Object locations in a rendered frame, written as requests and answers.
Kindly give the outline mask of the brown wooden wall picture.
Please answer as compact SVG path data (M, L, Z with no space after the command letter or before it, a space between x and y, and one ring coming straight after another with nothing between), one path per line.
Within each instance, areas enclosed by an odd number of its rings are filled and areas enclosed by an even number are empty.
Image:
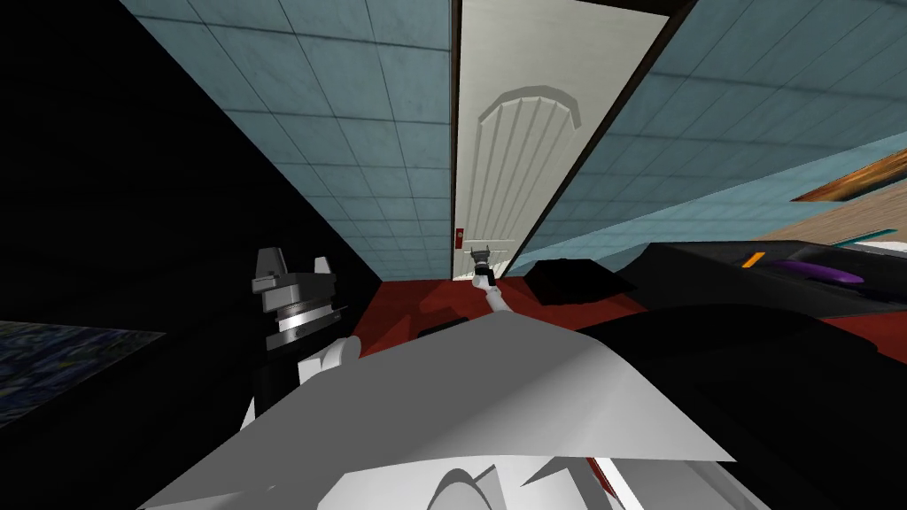
M907 179L907 149L810 190L792 202L847 202Z

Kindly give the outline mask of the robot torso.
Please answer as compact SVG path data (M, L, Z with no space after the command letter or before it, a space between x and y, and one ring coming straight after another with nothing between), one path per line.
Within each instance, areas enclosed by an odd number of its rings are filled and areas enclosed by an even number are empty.
M320 372L148 510L770 510L596 339L496 312Z

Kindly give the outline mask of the black low cabinet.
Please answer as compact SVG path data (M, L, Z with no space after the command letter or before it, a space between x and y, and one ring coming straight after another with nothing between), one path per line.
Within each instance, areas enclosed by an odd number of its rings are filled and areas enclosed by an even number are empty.
M523 278L542 305L581 305L636 290L591 259L539 260Z

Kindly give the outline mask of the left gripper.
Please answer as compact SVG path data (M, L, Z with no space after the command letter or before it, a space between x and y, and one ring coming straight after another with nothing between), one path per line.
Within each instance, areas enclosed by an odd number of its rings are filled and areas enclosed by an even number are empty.
M287 273L278 247L258 251L252 293L262 296L265 313L309 302L330 300L335 295L337 276L326 257L314 259L313 273Z

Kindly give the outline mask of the white panelled door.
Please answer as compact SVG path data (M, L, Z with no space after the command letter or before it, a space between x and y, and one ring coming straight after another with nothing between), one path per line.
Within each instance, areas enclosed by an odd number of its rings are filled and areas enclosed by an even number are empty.
M691 0L461 0L452 277L490 247L496 274L531 232L640 65ZM454 248L464 229L461 250Z

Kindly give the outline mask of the blue swirly wall picture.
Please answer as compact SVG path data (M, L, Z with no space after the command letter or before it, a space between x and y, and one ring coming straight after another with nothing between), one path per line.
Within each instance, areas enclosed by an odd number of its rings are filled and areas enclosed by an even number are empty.
M0 429L163 335L0 321Z

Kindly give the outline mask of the black table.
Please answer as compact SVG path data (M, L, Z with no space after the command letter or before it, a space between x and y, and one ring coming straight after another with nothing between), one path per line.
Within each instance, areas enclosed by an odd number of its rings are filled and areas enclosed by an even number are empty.
M907 312L907 258L819 243L651 243L618 274L647 309L745 304L819 319Z

